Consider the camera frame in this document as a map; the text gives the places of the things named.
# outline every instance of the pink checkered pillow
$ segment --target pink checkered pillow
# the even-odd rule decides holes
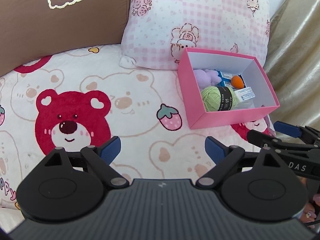
[[[177,69],[185,47],[251,55],[264,65],[269,20],[268,0],[131,0],[120,65]]]

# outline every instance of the orange makeup sponge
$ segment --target orange makeup sponge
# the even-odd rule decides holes
[[[231,78],[231,86],[233,86],[236,89],[242,89],[244,88],[244,83],[239,76],[233,76]]]

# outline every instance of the open cardboard box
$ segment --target open cardboard box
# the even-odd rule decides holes
[[[255,94],[249,109],[207,112],[193,74],[194,69],[215,69],[241,74]],[[280,105],[271,83],[255,57],[211,49],[186,48],[178,66],[183,101],[190,129],[217,127],[259,120]]]

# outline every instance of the black yarn label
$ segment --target black yarn label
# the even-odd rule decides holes
[[[232,94],[228,87],[218,87],[221,100],[220,100],[220,107],[218,111],[228,111],[232,107]]]

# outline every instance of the beige satin curtain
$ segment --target beige satin curtain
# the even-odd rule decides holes
[[[264,69],[280,101],[270,115],[273,122],[320,130],[319,4],[320,0],[286,0],[271,19]]]

